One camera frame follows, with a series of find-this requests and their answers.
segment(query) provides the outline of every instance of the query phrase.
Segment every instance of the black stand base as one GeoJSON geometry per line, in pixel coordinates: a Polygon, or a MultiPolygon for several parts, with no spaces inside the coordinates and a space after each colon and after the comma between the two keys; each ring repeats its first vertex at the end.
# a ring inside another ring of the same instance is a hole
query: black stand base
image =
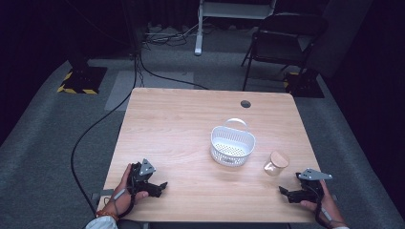
{"type": "Polygon", "coordinates": [[[294,97],[325,97],[316,81],[316,76],[313,77],[303,73],[300,78],[298,73],[286,73],[285,80],[286,93],[294,97]]]}
{"type": "Polygon", "coordinates": [[[98,94],[98,87],[106,72],[107,68],[104,67],[88,67],[85,71],[71,69],[57,91],[71,94],[98,94]]]}

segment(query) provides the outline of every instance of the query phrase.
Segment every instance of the wooden lid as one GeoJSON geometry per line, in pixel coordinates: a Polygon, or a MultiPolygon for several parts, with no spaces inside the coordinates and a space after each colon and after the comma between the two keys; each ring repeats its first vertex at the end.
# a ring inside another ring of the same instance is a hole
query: wooden lid
{"type": "Polygon", "coordinates": [[[289,157],[286,154],[283,154],[278,151],[274,151],[271,153],[271,162],[273,162],[274,166],[279,168],[286,168],[289,165],[289,157]]]}

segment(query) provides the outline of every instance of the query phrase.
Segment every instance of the person's left hand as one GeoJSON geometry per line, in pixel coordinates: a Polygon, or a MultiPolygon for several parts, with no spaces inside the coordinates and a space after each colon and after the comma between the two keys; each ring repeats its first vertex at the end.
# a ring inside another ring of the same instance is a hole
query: person's left hand
{"type": "MultiPolygon", "coordinates": [[[[107,205],[104,206],[103,211],[114,214],[116,216],[119,216],[120,214],[124,213],[130,206],[131,204],[131,195],[127,190],[127,180],[128,176],[131,173],[131,164],[128,164],[124,175],[122,176],[121,182],[117,186],[117,188],[114,190],[113,194],[111,195],[110,201],[107,203],[107,205]],[[116,200],[116,206],[114,204],[114,197],[122,191],[122,189],[125,190],[125,192],[116,200]]],[[[145,191],[138,192],[135,195],[135,204],[137,204],[141,199],[147,198],[149,194],[145,191]]]]}

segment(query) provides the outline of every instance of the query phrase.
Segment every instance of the perforated basket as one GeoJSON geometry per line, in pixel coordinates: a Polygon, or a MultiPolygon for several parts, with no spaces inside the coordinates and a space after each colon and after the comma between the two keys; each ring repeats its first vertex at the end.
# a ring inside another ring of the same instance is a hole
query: perforated basket
{"type": "Polygon", "coordinates": [[[228,119],[223,126],[215,127],[211,133],[211,155],[218,163],[225,166],[245,164],[253,151],[256,139],[248,131],[247,124],[239,118],[228,119]],[[229,122],[240,122],[245,130],[226,127],[229,122]]]}

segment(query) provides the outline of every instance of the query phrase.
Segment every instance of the white sleeve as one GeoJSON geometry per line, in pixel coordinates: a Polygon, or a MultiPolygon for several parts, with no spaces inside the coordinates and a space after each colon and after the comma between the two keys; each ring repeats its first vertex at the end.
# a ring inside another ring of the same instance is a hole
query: white sleeve
{"type": "Polygon", "coordinates": [[[86,225],[86,229],[118,229],[118,228],[114,218],[107,216],[93,219],[86,225]]]}

